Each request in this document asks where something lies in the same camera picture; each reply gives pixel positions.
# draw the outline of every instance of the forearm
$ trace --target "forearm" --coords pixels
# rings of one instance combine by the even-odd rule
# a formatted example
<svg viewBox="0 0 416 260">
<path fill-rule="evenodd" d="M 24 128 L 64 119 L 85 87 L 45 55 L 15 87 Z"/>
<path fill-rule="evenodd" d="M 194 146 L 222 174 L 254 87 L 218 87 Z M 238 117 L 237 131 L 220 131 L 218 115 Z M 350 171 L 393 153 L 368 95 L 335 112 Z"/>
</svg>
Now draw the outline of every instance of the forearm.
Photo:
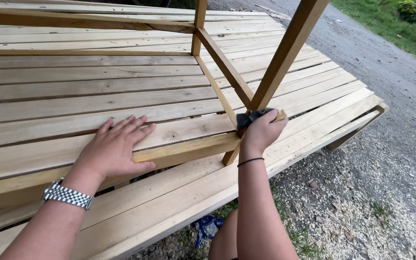
<svg viewBox="0 0 416 260">
<path fill-rule="evenodd" d="M 72 169 L 61 186 L 94 196 L 100 177 Z M 0 260 L 67 260 L 86 210 L 76 205 L 48 200 L 3 252 Z"/>
<path fill-rule="evenodd" d="M 261 156 L 241 150 L 239 162 Z M 298 258 L 275 207 L 263 160 L 239 167 L 237 247 L 240 260 Z"/>
</svg>

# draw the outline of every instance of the green bush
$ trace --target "green bush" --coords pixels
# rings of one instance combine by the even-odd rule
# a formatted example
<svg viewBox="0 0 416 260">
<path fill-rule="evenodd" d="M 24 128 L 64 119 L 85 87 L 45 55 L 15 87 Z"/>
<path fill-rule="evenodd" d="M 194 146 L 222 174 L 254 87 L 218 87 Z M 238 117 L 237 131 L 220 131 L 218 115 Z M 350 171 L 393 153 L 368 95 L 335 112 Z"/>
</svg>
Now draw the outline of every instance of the green bush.
<svg viewBox="0 0 416 260">
<path fill-rule="evenodd" d="M 402 21 L 408 23 L 416 23 L 416 3 L 412 0 L 407 0 L 397 5 L 397 12 Z"/>
</svg>

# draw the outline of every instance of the dirt road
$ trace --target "dirt road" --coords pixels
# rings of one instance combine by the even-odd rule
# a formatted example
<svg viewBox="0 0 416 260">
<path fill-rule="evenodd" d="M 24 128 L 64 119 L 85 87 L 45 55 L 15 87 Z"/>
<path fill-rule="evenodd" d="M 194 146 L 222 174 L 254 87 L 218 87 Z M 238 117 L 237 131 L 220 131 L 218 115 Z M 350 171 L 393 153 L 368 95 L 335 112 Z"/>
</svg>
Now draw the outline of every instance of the dirt road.
<svg viewBox="0 0 416 260">
<path fill-rule="evenodd" d="M 211 0 L 208 8 L 246 7 L 263 12 L 256 3 L 292 16 L 298 2 Z M 366 83 L 391 110 L 343 150 L 331 153 L 324 149 L 325 156 L 314 153 L 275 176 L 271 182 L 278 187 L 276 195 L 294 216 L 296 227 L 309 227 L 311 243 L 321 248 L 324 259 L 416 260 L 415 57 L 330 5 L 306 43 Z M 320 183 L 319 189 L 306 186 L 310 178 Z M 371 199 L 390 205 L 394 212 L 389 218 L 391 227 L 384 227 L 382 219 L 373 214 Z M 337 223 L 328 218 L 328 211 L 336 214 Z M 316 222 L 316 216 L 324 223 Z M 355 239 L 350 242 L 345 232 Z M 190 258 L 182 249 L 182 234 L 161 240 L 131 258 Z"/>
</svg>

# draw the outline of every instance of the metal watch bracelet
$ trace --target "metal watch bracelet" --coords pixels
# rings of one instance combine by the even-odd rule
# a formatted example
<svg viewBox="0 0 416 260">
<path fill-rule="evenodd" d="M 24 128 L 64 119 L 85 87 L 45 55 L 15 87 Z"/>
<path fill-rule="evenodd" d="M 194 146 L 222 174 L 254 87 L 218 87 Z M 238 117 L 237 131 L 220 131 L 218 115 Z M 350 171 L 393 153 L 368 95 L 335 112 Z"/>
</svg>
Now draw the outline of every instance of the metal watch bracelet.
<svg viewBox="0 0 416 260">
<path fill-rule="evenodd" d="M 49 199 L 55 199 L 57 201 L 63 201 L 76 205 L 78 207 L 89 209 L 89 205 L 94 197 L 91 197 L 81 192 L 74 191 L 72 189 L 61 186 L 63 178 L 53 181 L 49 187 L 44 191 L 41 200 L 47 201 Z"/>
</svg>

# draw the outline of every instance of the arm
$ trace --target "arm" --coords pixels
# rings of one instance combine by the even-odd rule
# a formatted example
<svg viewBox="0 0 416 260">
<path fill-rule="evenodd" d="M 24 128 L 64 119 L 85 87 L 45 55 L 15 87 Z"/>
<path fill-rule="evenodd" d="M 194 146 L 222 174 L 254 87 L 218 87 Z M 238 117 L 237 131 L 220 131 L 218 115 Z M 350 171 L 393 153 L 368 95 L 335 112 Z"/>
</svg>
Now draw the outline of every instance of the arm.
<svg viewBox="0 0 416 260">
<path fill-rule="evenodd" d="M 152 162 L 131 159 L 133 145 L 155 129 L 155 124 L 139 128 L 147 116 L 135 116 L 113 125 L 109 119 L 86 145 L 61 185 L 94 196 L 107 177 L 151 170 Z M 86 210 L 56 200 L 48 200 L 28 225 L 0 256 L 0 260 L 69 259 Z"/>
<path fill-rule="evenodd" d="M 262 157 L 279 137 L 288 120 L 271 123 L 276 116 L 277 110 L 273 110 L 248 127 L 240 144 L 239 163 Z M 263 160 L 239 166 L 237 252 L 240 260 L 298 259 L 275 207 Z"/>
</svg>

